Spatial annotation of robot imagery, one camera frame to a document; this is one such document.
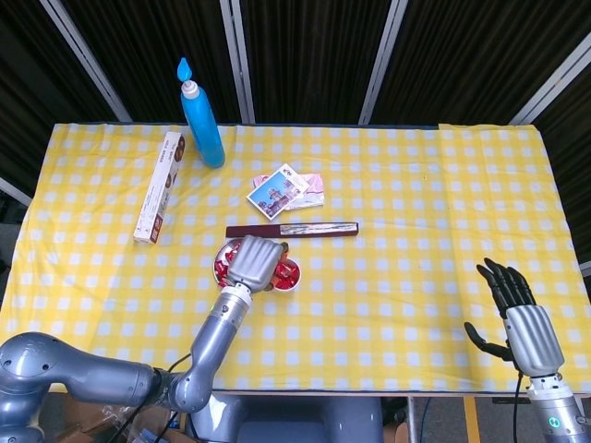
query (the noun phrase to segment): product box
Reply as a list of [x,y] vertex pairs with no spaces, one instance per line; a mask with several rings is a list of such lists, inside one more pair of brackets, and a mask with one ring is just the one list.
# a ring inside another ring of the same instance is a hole
[[150,187],[141,205],[133,238],[156,243],[163,226],[164,213],[175,184],[176,173],[185,152],[185,139],[180,132],[168,132],[151,177]]

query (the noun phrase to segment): robotic arm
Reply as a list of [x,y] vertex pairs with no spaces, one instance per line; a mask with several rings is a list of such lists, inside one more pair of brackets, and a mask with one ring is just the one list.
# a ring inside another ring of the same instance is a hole
[[542,306],[536,305],[524,276],[489,258],[488,269],[477,265],[486,279],[507,332],[507,346],[487,343],[471,323],[464,323],[478,349],[513,362],[520,376],[530,378],[527,397],[536,411],[547,443],[591,443],[583,412],[558,372],[564,364],[561,347]]
[[81,401],[135,407],[158,403],[181,413],[205,407],[252,294],[269,287],[286,252],[287,244],[245,237],[228,270],[234,286],[222,289],[193,341],[192,365],[184,374],[84,353],[40,332],[8,340],[0,347],[0,443],[42,441],[37,418],[52,383],[64,384]]

